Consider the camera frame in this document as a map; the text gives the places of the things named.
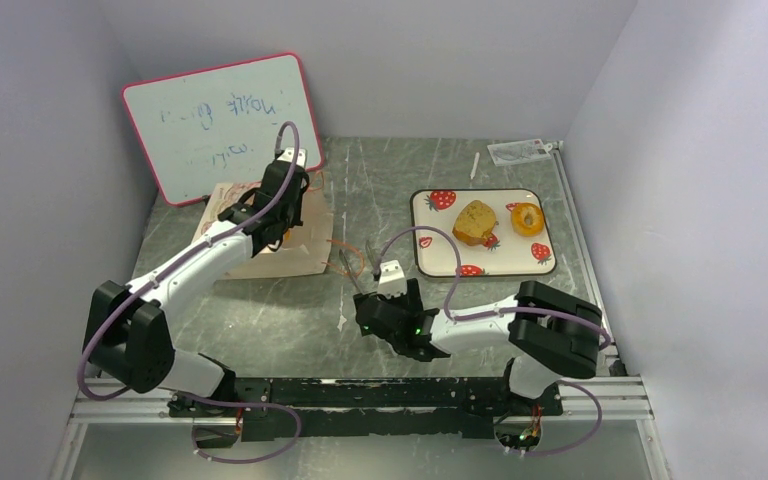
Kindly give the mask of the metal serving tongs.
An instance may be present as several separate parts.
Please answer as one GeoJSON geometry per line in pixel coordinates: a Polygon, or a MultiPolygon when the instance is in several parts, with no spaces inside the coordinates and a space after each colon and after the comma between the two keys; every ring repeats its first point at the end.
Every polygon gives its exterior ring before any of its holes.
{"type": "Polygon", "coordinates": [[[342,274],[350,280],[357,294],[365,292],[364,284],[361,280],[363,272],[368,267],[375,269],[381,262],[380,253],[371,239],[365,240],[362,248],[340,242],[338,259],[341,264],[342,274]]]}

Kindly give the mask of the yellow fake bread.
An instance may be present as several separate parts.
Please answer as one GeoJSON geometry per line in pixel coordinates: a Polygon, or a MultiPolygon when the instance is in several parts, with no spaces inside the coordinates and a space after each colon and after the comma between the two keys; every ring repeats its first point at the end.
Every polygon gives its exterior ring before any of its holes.
{"type": "Polygon", "coordinates": [[[497,225],[494,210],[486,203],[474,200],[467,204],[452,227],[455,239],[468,246],[484,244],[497,225]]]}

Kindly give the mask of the strawberry print tray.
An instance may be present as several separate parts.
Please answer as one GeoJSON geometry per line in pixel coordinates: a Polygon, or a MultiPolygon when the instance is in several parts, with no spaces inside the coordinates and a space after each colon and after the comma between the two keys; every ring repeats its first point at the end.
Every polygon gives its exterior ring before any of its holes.
{"type": "Polygon", "coordinates": [[[548,210],[539,197],[527,189],[426,189],[415,192],[410,199],[412,223],[453,233],[456,218],[473,201],[493,210],[496,225],[484,243],[468,246],[457,240],[463,276],[544,275],[556,266],[555,246],[549,227],[548,210]],[[511,213],[520,204],[542,213],[542,230],[530,236],[515,231],[511,213]]]}

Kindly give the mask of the yellow fake doughnut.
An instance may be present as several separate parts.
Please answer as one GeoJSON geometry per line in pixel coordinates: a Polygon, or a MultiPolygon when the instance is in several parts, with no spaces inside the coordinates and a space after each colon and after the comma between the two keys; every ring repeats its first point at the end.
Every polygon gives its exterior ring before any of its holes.
{"type": "Polygon", "coordinates": [[[514,232],[523,237],[537,236],[545,229],[543,210],[533,203],[515,204],[510,218],[514,232]]]}

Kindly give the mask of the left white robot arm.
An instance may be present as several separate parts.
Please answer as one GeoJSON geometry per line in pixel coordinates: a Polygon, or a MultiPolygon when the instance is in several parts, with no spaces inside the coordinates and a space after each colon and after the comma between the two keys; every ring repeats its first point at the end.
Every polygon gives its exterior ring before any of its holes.
{"type": "Polygon", "coordinates": [[[81,363],[137,393],[185,392],[211,415],[231,411],[237,400],[235,373],[205,355],[175,348],[168,321],[233,268],[266,249],[276,250],[287,231],[302,223],[308,184],[302,166],[277,158],[259,187],[224,210],[199,241],[125,285],[107,281],[99,286],[81,363]]]}

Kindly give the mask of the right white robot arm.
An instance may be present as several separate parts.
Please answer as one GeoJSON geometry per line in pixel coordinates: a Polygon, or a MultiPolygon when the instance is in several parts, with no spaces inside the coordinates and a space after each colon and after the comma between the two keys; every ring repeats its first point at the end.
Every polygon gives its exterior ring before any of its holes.
{"type": "Polygon", "coordinates": [[[599,307],[534,280],[500,301],[450,312],[425,308],[414,279],[396,296],[357,293],[353,302],[362,335],[417,361],[515,347],[499,389],[502,406],[513,414],[525,413],[563,378],[593,378],[599,353],[612,342],[599,307]]]}

